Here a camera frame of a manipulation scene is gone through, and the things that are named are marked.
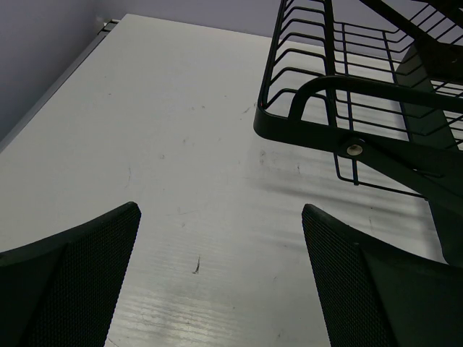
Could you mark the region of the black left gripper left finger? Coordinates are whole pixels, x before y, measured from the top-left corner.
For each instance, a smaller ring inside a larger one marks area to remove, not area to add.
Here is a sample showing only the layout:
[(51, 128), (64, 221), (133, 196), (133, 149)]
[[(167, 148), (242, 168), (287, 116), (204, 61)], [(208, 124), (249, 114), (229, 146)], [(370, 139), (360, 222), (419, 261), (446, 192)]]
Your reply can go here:
[(2, 346), (104, 346), (140, 225), (127, 202), (1, 253)]

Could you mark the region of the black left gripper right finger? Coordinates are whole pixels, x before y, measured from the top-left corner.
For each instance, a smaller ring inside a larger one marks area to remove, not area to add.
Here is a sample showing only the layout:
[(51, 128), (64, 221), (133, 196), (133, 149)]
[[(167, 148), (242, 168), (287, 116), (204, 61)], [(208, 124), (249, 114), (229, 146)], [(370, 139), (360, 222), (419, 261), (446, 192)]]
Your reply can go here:
[(306, 204), (302, 227), (331, 346), (461, 346), (462, 269)]

